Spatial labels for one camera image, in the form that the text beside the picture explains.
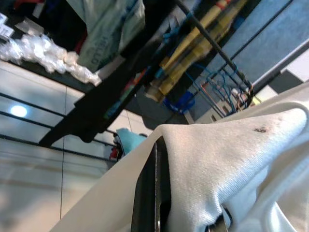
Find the blue cloth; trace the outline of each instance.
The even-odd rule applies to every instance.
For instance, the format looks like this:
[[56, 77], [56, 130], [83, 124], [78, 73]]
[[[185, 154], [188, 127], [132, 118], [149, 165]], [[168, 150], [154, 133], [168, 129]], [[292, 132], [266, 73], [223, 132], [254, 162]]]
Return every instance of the blue cloth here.
[[130, 151], [134, 150], [146, 139], [145, 136], [133, 133], [127, 128], [120, 128], [116, 130], [116, 132], [124, 150], [124, 155], [127, 155]]

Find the white fabric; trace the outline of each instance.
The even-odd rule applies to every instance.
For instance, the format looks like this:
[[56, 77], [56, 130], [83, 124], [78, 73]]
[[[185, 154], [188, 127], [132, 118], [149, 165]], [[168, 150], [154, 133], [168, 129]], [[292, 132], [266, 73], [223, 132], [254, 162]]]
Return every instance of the white fabric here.
[[[308, 167], [308, 93], [309, 84], [303, 84], [216, 124], [159, 126], [51, 231], [128, 231], [137, 178], [163, 135], [171, 179], [169, 231], [203, 232], [224, 206], [233, 218], [232, 232], [307, 232], [308, 184], [300, 199], [289, 186], [299, 186], [293, 182]], [[288, 198], [305, 204], [302, 212], [282, 204]]]

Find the white cloth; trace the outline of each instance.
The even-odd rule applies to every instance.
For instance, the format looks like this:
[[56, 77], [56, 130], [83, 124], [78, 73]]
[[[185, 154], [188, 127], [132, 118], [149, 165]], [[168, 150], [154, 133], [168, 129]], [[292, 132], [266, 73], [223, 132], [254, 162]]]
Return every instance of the white cloth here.
[[[171, 181], [169, 231], [203, 232], [221, 206], [232, 215], [230, 231], [295, 231], [293, 217], [306, 229], [308, 202], [298, 215], [287, 204], [281, 211], [280, 203], [309, 164], [308, 93], [303, 84], [216, 124], [159, 126], [51, 231], [127, 231], [137, 178], [162, 135]], [[307, 200], [308, 187], [300, 195]]]

